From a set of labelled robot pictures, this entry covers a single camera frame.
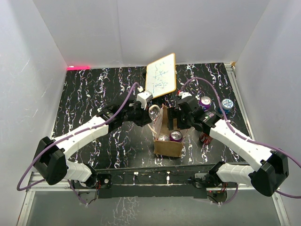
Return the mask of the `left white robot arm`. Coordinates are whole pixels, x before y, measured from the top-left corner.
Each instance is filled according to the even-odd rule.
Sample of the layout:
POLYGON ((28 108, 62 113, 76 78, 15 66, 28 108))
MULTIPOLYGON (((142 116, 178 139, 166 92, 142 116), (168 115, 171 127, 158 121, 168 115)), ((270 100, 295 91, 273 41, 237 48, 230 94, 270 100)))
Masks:
POLYGON ((71 162, 69 158, 79 149, 128 121, 140 127, 151 123, 149 108, 143 107, 139 101, 129 101, 123 108, 112 104, 65 135, 54 139, 44 137, 38 144, 33 166, 50 186, 66 179, 92 188, 97 183, 97 172, 89 164, 71 162))

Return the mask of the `patterned canvas tote bag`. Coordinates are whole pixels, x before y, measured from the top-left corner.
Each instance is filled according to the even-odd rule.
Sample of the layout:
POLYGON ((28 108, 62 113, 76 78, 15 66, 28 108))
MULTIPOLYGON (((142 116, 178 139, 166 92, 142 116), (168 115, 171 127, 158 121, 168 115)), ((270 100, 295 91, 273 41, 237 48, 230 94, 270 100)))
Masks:
POLYGON ((167 127, 167 109, 168 107, 162 104, 161 107, 155 105, 151 111, 156 111, 157 117, 154 120, 153 126, 150 126, 151 131, 154 134, 154 153, 162 156, 180 158, 182 154, 182 149, 184 147, 184 139, 187 136, 189 129, 175 129, 179 130, 183 135, 182 142, 173 142, 173 141, 158 141, 158 137, 161 134, 170 135, 170 132, 167 127))

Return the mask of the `red soda can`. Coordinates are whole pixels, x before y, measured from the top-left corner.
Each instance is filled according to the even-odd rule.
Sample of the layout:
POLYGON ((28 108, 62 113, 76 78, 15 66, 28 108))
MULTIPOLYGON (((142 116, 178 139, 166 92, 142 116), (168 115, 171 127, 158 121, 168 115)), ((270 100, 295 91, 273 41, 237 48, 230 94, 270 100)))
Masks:
POLYGON ((212 137, 210 137, 208 134, 202 132, 199 136, 199 140, 200 142, 202 142, 205 145, 208 145, 211 143, 211 141, 213 140, 212 137))

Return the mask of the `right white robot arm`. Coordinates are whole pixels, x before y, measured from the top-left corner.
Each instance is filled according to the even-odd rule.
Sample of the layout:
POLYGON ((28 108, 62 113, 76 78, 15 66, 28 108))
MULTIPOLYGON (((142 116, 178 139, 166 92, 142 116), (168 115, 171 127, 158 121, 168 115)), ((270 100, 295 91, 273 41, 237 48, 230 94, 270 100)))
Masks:
POLYGON ((175 107, 167 109, 167 126, 172 129, 193 127, 226 145, 241 156, 248 165, 217 163, 206 175, 205 183, 216 187, 225 182, 253 186, 259 193, 270 197, 289 175, 287 156, 271 148, 255 144, 239 130, 231 128, 217 111, 204 111, 193 96, 180 99, 175 107))

